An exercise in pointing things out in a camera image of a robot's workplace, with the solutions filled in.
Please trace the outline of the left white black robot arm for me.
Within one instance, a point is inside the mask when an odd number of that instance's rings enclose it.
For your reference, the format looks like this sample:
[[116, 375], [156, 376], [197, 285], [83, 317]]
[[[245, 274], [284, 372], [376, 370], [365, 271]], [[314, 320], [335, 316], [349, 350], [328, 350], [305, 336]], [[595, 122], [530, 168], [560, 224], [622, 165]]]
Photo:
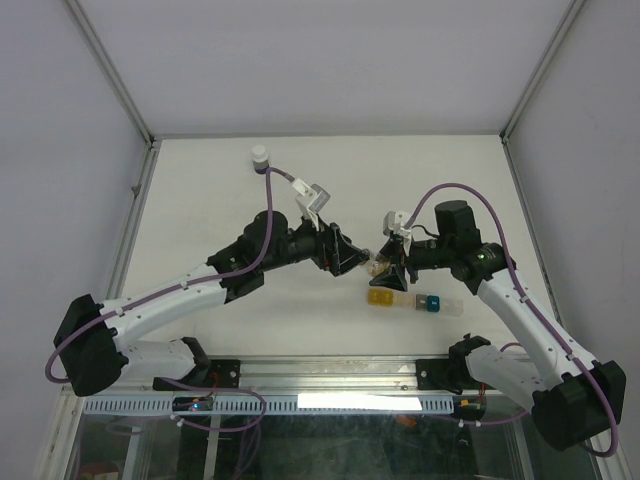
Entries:
[[282, 213], [263, 211], [235, 242], [164, 286], [103, 302], [89, 294], [74, 299], [54, 336], [53, 357], [79, 397], [135, 380], [150, 380], [160, 389], [209, 386], [210, 358], [197, 339], [158, 342], [146, 335], [252, 293], [270, 270], [310, 260], [339, 277], [369, 258], [335, 223], [304, 219], [292, 229]]

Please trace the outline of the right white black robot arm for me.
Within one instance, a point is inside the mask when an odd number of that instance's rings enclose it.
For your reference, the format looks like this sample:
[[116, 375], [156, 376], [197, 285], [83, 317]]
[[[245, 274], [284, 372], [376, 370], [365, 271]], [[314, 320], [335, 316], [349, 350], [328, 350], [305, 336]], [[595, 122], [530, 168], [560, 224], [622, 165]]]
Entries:
[[456, 394], [474, 383], [497, 389], [531, 415], [538, 433], [558, 451], [608, 431], [606, 453], [613, 455], [626, 388], [624, 371], [614, 361], [598, 361], [547, 318], [505, 248], [482, 241], [465, 201], [437, 205], [435, 217], [437, 236], [416, 241], [408, 213], [385, 216], [387, 241], [379, 254], [387, 265], [371, 286], [404, 291], [420, 271], [447, 269], [500, 318], [529, 360], [516, 360], [489, 340], [467, 334], [449, 348], [446, 365], [433, 382]]

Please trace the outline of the clear bottle yellow pills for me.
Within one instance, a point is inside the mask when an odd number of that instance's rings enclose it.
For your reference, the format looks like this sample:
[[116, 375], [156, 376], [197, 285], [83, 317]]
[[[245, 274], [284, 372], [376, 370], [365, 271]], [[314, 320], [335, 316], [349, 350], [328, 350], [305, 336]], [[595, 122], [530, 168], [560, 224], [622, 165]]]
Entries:
[[361, 267], [371, 278], [386, 272], [393, 264], [390, 258], [387, 258], [379, 252], [367, 250], [366, 253], [368, 254], [368, 258], [361, 264]]

